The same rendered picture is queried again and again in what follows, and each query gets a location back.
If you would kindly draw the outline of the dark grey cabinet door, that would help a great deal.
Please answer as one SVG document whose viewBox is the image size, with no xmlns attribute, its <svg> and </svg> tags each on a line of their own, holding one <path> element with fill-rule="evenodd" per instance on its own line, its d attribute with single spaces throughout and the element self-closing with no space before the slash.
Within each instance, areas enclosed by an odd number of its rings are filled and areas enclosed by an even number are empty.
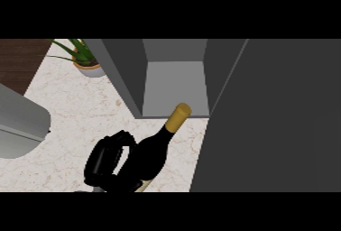
<svg viewBox="0 0 341 231">
<path fill-rule="evenodd" d="M 341 191 L 341 40 L 247 41 L 190 189 Z"/>
</svg>

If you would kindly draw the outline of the black wine bottle gold cap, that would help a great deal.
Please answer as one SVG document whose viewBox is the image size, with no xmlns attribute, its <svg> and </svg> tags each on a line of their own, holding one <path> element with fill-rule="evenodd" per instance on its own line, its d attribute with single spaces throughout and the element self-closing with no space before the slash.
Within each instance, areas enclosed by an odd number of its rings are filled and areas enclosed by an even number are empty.
<svg viewBox="0 0 341 231">
<path fill-rule="evenodd" d="M 171 138 L 190 114 L 190 106 L 185 103 L 180 103 L 159 131 L 150 137 L 144 138 L 137 145 L 132 176 L 141 182 L 141 186 L 135 189 L 135 192 L 144 191 L 159 174 L 166 160 Z"/>
</svg>

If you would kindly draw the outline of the grey open cabinet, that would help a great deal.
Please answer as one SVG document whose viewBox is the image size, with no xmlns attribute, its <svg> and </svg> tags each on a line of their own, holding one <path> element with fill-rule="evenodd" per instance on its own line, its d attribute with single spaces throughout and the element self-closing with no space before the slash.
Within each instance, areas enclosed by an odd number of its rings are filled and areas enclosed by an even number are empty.
<svg viewBox="0 0 341 231">
<path fill-rule="evenodd" d="M 85 43 L 137 119 L 165 118 L 181 103 L 211 116 L 244 39 L 87 39 Z"/>
</svg>

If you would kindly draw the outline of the green plant in pot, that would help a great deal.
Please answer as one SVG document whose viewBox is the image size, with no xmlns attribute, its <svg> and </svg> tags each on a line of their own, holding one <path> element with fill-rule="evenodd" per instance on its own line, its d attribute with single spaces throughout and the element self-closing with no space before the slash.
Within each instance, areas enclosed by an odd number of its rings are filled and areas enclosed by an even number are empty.
<svg viewBox="0 0 341 231">
<path fill-rule="evenodd" d="M 104 71 L 101 69 L 101 65 L 97 62 L 97 59 L 89 51 L 87 43 L 82 39 L 69 39 L 69 43 L 73 45 L 73 48 L 67 48 L 60 42 L 54 39 L 48 39 L 48 41 L 57 45 L 63 51 L 70 55 L 69 58 L 48 55 L 50 58 L 57 58 L 61 60 L 69 60 L 79 73 L 88 78 L 100 78 L 104 76 Z"/>
</svg>

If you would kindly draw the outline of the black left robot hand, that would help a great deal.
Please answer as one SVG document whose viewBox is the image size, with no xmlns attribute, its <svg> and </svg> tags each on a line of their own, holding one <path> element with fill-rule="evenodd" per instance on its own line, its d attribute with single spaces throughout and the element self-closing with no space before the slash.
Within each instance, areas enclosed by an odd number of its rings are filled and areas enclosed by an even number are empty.
<svg viewBox="0 0 341 231">
<path fill-rule="evenodd" d="M 84 183 L 95 191 L 132 192 L 143 185 L 140 180 L 113 174 L 123 146 L 132 150 L 135 141 L 131 134 L 120 130 L 104 136 L 92 147 L 84 168 Z"/>
</svg>

